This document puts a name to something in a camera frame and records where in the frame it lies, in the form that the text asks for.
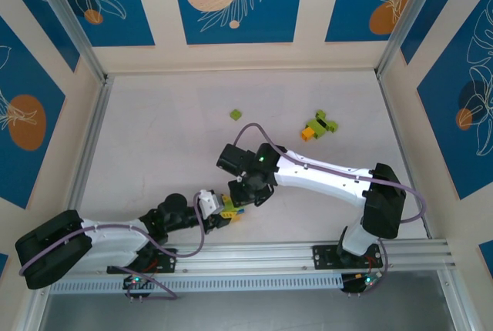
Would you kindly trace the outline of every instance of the metal bracket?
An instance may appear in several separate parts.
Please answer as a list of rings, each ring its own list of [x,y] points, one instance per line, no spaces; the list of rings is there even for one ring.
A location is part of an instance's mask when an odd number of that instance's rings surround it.
[[[170,252],[176,253],[176,249],[166,249]],[[149,268],[148,269],[137,269],[135,265],[130,265],[126,267],[127,269],[131,271],[136,271],[137,273],[174,273],[175,272],[175,267],[176,267],[176,259],[173,258],[172,256],[168,256],[164,252],[157,252],[153,258],[150,259],[149,261]],[[120,269],[116,267],[108,267],[106,272],[109,275],[119,275],[119,274],[127,274],[127,272],[123,272]]]
[[[337,245],[315,245],[312,248],[314,254],[314,266],[315,269],[346,269],[342,259],[337,254]],[[380,248],[377,244],[371,245],[367,252],[362,257],[354,257],[356,260],[352,261],[352,269],[368,269],[370,263],[366,257],[373,258],[375,262],[372,263],[374,268],[381,268],[384,266],[380,254]]]

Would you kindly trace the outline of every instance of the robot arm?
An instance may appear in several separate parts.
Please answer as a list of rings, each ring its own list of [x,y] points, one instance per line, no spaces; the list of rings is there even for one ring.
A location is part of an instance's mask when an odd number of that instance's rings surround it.
[[[217,165],[236,176],[228,183],[234,207],[250,203],[259,206],[273,195],[274,186],[296,186],[360,208],[361,215],[343,231],[337,248],[337,255],[348,268],[378,238],[397,237],[405,192],[368,181],[373,177],[398,182],[387,165],[379,163],[373,170],[345,168],[268,143],[262,144],[257,153],[228,144]],[[24,235],[15,248],[30,289],[48,286],[69,271],[124,273],[118,269],[122,267],[148,272],[149,266],[159,268],[166,258],[156,245],[166,243],[170,232],[201,225],[208,233],[226,226],[230,219],[220,214],[223,208],[222,196],[202,190],[198,206],[189,207],[184,196],[172,194],[156,209],[131,222],[93,222],[81,219],[76,211],[66,211]]]
[[[80,218],[75,210],[62,212],[15,244],[23,266],[34,260],[23,272],[28,288],[46,287],[68,272],[124,273],[117,267],[148,272],[150,266],[153,272],[164,272],[161,267],[169,265],[169,257],[149,238],[164,245],[168,234],[173,231],[201,224],[207,234],[228,225],[230,219],[218,214],[223,208],[221,198],[213,190],[202,190],[198,197],[197,215],[194,207],[187,206],[184,196],[171,194],[156,209],[129,222],[95,222]],[[63,245],[47,251],[67,235],[72,237]]]
[[[250,203],[259,206],[273,195],[274,186],[301,187],[335,196],[362,210],[341,237],[341,247],[346,253],[363,256],[379,238],[397,237],[406,193],[391,186],[360,180],[370,177],[398,182],[391,167],[378,163],[373,170],[352,169],[308,159],[280,146],[278,149],[282,155],[268,143],[262,144],[257,153],[226,145],[217,166],[236,176],[236,180],[228,183],[235,206]],[[343,172],[351,178],[325,170]]]

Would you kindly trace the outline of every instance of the purple cable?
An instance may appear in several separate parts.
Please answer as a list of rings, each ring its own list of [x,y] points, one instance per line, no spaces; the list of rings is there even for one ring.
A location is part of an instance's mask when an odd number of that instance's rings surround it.
[[[147,276],[147,275],[144,275],[143,273],[138,273],[138,272],[132,271],[132,270],[127,269],[125,267],[115,266],[115,268],[118,268],[120,271],[127,272],[131,275],[142,277],[143,279],[146,279],[147,281],[150,281],[151,283],[159,286],[161,289],[163,289],[164,291],[166,291],[167,293],[169,293],[171,295],[171,296],[153,296],[152,298],[141,298],[141,301],[144,301],[144,300],[145,301],[147,301],[147,300],[177,300],[178,299],[178,296],[172,290],[168,289],[166,286],[164,286],[162,283],[160,283],[157,279],[154,279],[151,276]],[[126,290],[126,297],[129,299],[131,299],[130,298],[131,288],[132,288],[132,285],[129,286],[129,288]]]
[[[78,229],[77,231],[69,233],[67,236],[64,236],[61,239],[55,241],[53,244],[48,246],[46,249],[42,250],[37,255],[33,256],[24,266],[22,266],[22,268],[18,272],[18,274],[20,276],[24,276],[24,272],[27,270],[27,268],[32,266],[35,262],[37,262],[43,256],[45,256],[46,254],[51,252],[57,246],[60,246],[64,242],[68,242],[72,237],[80,235],[81,233],[84,233],[87,231],[96,231],[97,229],[131,229],[132,231],[137,231],[141,235],[145,236],[159,251],[167,254],[168,256],[172,256],[174,258],[189,258],[191,256],[195,256],[203,248],[203,244],[206,240],[206,233],[205,233],[205,229],[203,227],[202,216],[200,215],[200,211],[199,211],[199,203],[198,203],[199,194],[200,193],[198,192],[197,194],[195,194],[193,196],[193,209],[195,210],[195,214],[197,216],[197,220],[199,221],[199,226],[200,226],[200,244],[199,244],[199,247],[194,252],[190,252],[188,254],[176,254],[174,252],[170,252],[169,250],[164,249],[155,239],[153,239],[143,229],[140,229],[139,227],[135,227],[135,226],[131,226],[131,225],[113,223],[113,224],[107,224],[107,225],[85,227],[83,229]]]
[[[286,154],[285,152],[283,152],[281,149],[279,149],[277,147],[276,144],[274,144],[274,142],[272,141],[272,139],[268,136],[268,134],[265,132],[265,130],[262,128],[261,125],[259,125],[258,123],[249,123],[247,125],[245,125],[240,133],[238,133],[238,136],[236,137],[236,139],[234,140],[234,143],[233,145],[236,146],[236,144],[238,143],[238,141],[240,140],[240,137],[241,135],[247,130],[249,129],[250,127],[257,127],[259,129],[259,131],[262,133],[263,137],[267,140],[267,142],[270,144],[270,146],[272,146],[272,149],[274,149],[278,154],[280,154],[281,156],[283,156],[284,158],[286,158],[287,160],[289,160],[290,162],[296,164],[297,166],[303,166],[304,168],[312,168],[312,169],[316,169],[317,171],[321,171],[321,172],[328,172],[328,173],[331,173],[333,175],[336,175],[336,176],[340,176],[340,177],[344,177],[346,179],[353,179],[353,180],[356,180],[354,178],[354,175],[351,175],[349,173],[344,173],[344,172],[340,172],[340,171],[337,171],[335,169],[330,169],[330,168],[327,168],[327,167],[323,167],[321,165],[314,165],[314,164],[311,164],[311,163],[305,163],[305,162],[301,162],[300,160],[298,159],[295,159],[291,156],[289,156],[288,154]],[[408,192],[410,192],[411,194],[413,194],[414,196],[416,196],[421,204],[421,210],[420,212],[414,216],[414,217],[411,217],[411,218],[406,218],[406,219],[402,219],[401,220],[401,223],[409,223],[409,222],[413,222],[413,221],[416,221],[420,218],[423,218],[425,212],[426,212],[426,201],[424,200],[424,197],[422,194],[420,194],[418,191],[416,191],[415,189],[412,189],[411,187],[409,186],[406,186],[406,185],[402,185],[400,183],[397,183],[397,182],[392,182],[392,181],[385,181],[384,179],[372,179],[371,177],[364,177],[364,176],[360,176],[358,178],[359,181],[365,181],[365,182],[370,182],[370,183],[377,183],[379,185],[386,185],[386,186],[392,186],[392,187],[395,187],[397,189],[402,189],[402,190],[406,190]]]

